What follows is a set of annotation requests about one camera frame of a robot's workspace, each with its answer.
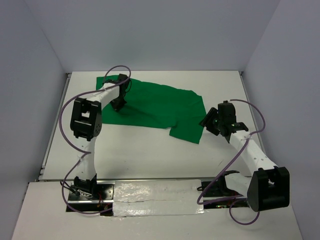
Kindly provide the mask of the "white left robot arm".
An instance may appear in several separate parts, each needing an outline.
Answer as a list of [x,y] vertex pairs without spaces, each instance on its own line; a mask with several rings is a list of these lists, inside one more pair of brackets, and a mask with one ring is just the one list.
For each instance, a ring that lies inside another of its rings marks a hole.
[[93,199],[99,194],[97,172],[95,169],[95,143],[102,130],[102,110],[108,104],[114,111],[120,111],[127,103],[125,95],[130,78],[119,74],[115,80],[103,78],[99,92],[88,97],[77,97],[73,102],[70,129],[76,138],[76,147],[85,156],[80,157],[73,181],[74,189],[86,199]]

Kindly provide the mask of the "green t shirt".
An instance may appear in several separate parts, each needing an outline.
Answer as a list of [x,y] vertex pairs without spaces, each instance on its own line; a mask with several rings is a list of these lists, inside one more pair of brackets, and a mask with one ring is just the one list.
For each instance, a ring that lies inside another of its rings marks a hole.
[[192,90],[131,79],[126,104],[116,112],[110,104],[102,110],[102,122],[169,129],[171,137],[199,144],[206,116],[202,96]]

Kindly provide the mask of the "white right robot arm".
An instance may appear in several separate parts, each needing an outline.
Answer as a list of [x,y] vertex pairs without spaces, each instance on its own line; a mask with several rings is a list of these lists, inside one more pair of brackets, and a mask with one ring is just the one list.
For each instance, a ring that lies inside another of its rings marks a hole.
[[254,212],[288,207],[290,204],[290,173],[286,167],[277,166],[253,139],[258,131],[249,131],[238,122],[233,100],[225,100],[212,107],[199,123],[215,136],[221,135],[237,151],[231,160],[241,157],[251,177],[225,167],[216,177],[217,190],[228,196],[235,191],[243,196]]

